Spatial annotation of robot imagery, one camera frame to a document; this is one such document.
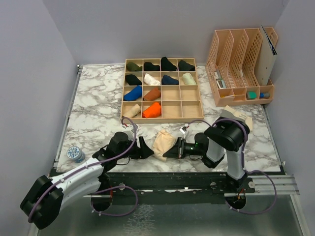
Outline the beige boxer underwear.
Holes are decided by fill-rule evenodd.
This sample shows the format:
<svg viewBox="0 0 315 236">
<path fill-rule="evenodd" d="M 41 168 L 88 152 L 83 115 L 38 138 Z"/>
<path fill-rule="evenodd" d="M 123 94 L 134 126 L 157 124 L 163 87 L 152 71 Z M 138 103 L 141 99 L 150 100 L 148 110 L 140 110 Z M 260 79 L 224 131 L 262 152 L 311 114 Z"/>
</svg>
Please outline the beige boxer underwear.
<svg viewBox="0 0 315 236">
<path fill-rule="evenodd" d="M 175 145 L 176 141 L 177 139 L 165 129 L 159 131 L 152 147 L 154 157 L 166 162 L 167 157 L 163 157 L 163 155 Z"/>
</svg>

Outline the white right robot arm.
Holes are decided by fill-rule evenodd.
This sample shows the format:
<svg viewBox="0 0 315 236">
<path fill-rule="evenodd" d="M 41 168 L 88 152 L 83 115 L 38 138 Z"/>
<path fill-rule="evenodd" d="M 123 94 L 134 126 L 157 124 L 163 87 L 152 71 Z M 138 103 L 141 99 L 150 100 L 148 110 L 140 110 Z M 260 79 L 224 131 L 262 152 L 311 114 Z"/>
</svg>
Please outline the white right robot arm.
<svg viewBox="0 0 315 236">
<path fill-rule="evenodd" d="M 226 187 L 231 192 L 238 192 L 243 188 L 243 178 L 247 175 L 244 149 L 249 133 L 250 128 L 245 122 L 221 116 L 204 132 L 195 134 L 194 143 L 178 138 L 163 157 L 181 159 L 191 155 L 200 156 L 210 169 L 217 167 L 226 157 L 229 176 Z"/>
</svg>

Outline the beige rolled cloth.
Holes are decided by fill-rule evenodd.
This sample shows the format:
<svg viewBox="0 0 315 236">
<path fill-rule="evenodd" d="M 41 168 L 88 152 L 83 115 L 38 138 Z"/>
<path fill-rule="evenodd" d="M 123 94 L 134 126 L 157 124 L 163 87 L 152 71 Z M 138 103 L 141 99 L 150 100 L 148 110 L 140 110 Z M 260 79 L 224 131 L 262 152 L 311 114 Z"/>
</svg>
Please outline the beige rolled cloth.
<svg viewBox="0 0 315 236">
<path fill-rule="evenodd" d="M 137 116 L 141 111 L 141 107 L 138 104 L 132 106 L 128 111 L 123 113 L 123 117 L 133 118 Z"/>
</svg>

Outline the blue rolled cloth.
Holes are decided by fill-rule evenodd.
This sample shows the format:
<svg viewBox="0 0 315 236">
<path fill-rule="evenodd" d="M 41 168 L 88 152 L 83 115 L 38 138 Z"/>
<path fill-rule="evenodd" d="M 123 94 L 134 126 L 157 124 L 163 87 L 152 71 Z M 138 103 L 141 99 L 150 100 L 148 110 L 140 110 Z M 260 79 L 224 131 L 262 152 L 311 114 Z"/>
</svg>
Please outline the blue rolled cloth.
<svg viewBox="0 0 315 236">
<path fill-rule="evenodd" d="M 142 87 L 136 86 L 129 93 L 124 95 L 124 101 L 135 101 L 142 96 Z"/>
</svg>

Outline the brown rolled cloth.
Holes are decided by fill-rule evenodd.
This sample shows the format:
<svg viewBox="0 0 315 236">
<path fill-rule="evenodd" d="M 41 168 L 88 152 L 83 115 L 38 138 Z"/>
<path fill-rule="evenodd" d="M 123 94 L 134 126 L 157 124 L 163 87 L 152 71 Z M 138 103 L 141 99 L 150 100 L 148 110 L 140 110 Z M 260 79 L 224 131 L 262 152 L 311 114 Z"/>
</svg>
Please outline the brown rolled cloth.
<svg viewBox="0 0 315 236">
<path fill-rule="evenodd" d="M 143 96 L 144 101 L 154 101 L 161 97 L 159 88 L 153 88 L 146 95 Z"/>
</svg>

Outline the wooden compartment tray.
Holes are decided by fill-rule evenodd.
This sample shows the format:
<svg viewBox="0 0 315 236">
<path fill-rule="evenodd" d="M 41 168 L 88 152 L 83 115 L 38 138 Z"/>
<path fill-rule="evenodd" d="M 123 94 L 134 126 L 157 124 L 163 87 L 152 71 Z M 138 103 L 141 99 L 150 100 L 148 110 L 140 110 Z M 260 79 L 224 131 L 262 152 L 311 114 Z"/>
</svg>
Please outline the wooden compartment tray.
<svg viewBox="0 0 315 236">
<path fill-rule="evenodd" d="M 200 83 L 198 81 L 198 74 L 196 71 L 195 58 L 168 58 L 176 67 L 177 71 L 162 71 L 160 66 L 160 58 L 144 58 L 144 59 L 126 59 L 125 64 L 132 61 L 139 66 L 142 66 L 140 72 L 129 72 L 124 69 L 124 76 L 128 74 L 134 74 L 142 82 L 142 96 L 135 101 L 121 101 L 121 115 L 128 111 L 132 106 L 138 104 L 141 107 L 140 113 L 133 117 L 132 120 L 135 123 L 177 123 L 177 122 L 189 122 L 194 119 L 204 119 L 204 112 L 201 102 Z M 195 66 L 195 71 L 179 71 L 178 62 L 184 60 L 189 64 Z M 144 71 L 144 62 L 151 62 L 160 66 L 160 71 Z M 155 79 L 161 82 L 163 75 L 169 75 L 170 77 L 177 79 L 179 85 L 162 85 L 149 86 L 144 83 L 144 76 L 148 73 Z M 185 85 L 183 82 L 183 74 L 190 73 L 197 85 Z M 144 101 L 143 96 L 150 90 L 159 88 L 161 97 L 154 101 Z M 157 118 L 142 118 L 142 112 L 149 108 L 153 103 L 159 103 L 162 107 L 162 114 Z"/>
</svg>

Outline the white rolled cloth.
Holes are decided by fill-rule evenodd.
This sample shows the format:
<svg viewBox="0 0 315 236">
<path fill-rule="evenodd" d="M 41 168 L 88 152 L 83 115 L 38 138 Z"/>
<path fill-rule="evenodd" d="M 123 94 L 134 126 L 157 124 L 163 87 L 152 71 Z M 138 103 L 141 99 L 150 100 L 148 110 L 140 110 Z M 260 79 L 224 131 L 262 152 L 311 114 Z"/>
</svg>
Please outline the white rolled cloth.
<svg viewBox="0 0 315 236">
<path fill-rule="evenodd" d="M 155 79 L 150 74 L 146 73 L 144 76 L 144 83 L 149 86 L 160 86 L 160 81 Z"/>
</svg>

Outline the black rolled cloth left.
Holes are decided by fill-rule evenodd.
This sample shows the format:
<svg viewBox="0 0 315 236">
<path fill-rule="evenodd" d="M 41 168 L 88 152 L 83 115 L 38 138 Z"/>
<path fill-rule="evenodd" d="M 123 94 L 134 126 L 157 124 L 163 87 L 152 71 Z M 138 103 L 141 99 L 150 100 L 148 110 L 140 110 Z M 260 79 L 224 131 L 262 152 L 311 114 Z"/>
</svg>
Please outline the black rolled cloth left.
<svg viewBox="0 0 315 236">
<path fill-rule="evenodd" d="M 141 80 L 138 79 L 138 77 L 135 76 L 134 74 L 125 75 L 125 81 L 130 86 L 141 86 L 142 85 Z"/>
</svg>

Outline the pale green rolled cloth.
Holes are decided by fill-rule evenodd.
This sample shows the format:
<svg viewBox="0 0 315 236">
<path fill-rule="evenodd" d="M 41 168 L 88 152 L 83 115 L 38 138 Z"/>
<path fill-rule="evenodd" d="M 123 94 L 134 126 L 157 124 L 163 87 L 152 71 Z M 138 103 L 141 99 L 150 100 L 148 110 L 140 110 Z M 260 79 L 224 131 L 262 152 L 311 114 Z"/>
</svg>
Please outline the pale green rolled cloth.
<svg viewBox="0 0 315 236">
<path fill-rule="evenodd" d="M 182 76 L 185 85 L 197 85 L 194 77 L 190 73 L 185 73 Z"/>
</svg>

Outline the navy rolled cloth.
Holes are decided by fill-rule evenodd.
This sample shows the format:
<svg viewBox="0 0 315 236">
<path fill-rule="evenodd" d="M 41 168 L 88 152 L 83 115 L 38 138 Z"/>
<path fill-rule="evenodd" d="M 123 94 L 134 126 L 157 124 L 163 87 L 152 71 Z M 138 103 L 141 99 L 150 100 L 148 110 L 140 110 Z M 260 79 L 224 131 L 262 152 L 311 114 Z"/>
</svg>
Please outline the navy rolled cloth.
<svg viewBox="0 0 315 236">
<path fill-rule="evenodd" d="M 179 85 L 179 81 L 169 75 L 163 75 L 161 83 L 162 85 Z"/>
</svg>

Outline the cards in rack slot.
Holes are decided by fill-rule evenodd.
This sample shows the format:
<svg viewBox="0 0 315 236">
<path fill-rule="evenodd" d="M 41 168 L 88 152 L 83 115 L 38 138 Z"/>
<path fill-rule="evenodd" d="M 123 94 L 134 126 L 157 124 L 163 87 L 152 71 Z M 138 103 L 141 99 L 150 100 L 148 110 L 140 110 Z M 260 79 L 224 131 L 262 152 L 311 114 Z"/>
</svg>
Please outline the cards in rack slot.
<svg viewBox="0 0 315 236">
<path fill-rule="evenodd" d="M 235 95 L 232 92 L 232 89 L 227 87 L 218 69 L 215 70 L 214 76 L 215 76 L 215 81 L 218 87 L 220 98 L 230 98 L 230 97 L 234 98 Z"/>
</svg>

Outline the dark green rolled cloth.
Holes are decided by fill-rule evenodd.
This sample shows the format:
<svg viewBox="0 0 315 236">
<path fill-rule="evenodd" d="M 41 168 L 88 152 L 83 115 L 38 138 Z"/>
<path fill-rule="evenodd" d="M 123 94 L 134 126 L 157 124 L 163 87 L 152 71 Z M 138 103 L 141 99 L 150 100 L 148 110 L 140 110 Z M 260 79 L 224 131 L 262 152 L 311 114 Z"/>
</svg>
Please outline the dark green rolled cloth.
<svg viewBox="0 0 315 236">
<path fill-rule="evenodd" d="M 178 69 L 179 71 L 195 71 L 195 66 L 187 63 L 184 60 L 180 60 L 178 62 Z"/>
</svg>

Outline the blue grey cylinder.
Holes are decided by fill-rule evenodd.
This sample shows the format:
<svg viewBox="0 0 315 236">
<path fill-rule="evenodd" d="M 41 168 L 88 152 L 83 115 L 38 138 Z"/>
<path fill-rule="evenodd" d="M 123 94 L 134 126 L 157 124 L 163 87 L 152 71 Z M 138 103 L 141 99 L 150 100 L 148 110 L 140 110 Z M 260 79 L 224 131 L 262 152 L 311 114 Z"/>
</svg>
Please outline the blue grey cylinder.
<svg viewBox="0 0 315 236">
<path fill-rule="evenodd" d="M 270 98 L 270 93 L 266 92 L 266 93 L 260 93 L 259 98 L 262 99 L 268 99 Z"/>
</svg>

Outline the grey folder in rack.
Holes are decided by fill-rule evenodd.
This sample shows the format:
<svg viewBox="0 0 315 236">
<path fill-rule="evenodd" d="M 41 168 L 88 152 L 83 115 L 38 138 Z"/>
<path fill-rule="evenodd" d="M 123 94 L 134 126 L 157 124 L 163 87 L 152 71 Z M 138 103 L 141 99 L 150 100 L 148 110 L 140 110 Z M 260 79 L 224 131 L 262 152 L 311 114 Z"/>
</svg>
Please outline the grey folder in rack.
<svg viewBox="0 0 315 236">
<path fill-rule="evenodd" d="M 262 44 L 258 54 L 254 74 L 260 86 L 267 85 L 277 58 L 276 44 L 278 35 L 273 27 L 260 26 Z"/>
</svg>

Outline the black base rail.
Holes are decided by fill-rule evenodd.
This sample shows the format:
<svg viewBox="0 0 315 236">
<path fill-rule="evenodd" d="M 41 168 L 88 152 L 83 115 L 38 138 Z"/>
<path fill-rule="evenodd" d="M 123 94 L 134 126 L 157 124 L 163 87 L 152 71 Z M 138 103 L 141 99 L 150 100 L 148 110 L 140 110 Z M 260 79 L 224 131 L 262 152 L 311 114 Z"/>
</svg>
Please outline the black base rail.
<svg viewBox="0 0 315 236">
<path fill-rule="evenodd" d="M 89 179 L 66 194 L 54 186 L 46 197 L 56 206 L 66 207 L 84 196 L 91 197 L 96 210 L 111 204 L 175 205 L 191 203 L 224 204 L 225 200 L 244 205 L 243 193 L 253 193 L 252 178 L 233 180 L 227 173 L 107 173 Z"/>
</svg>

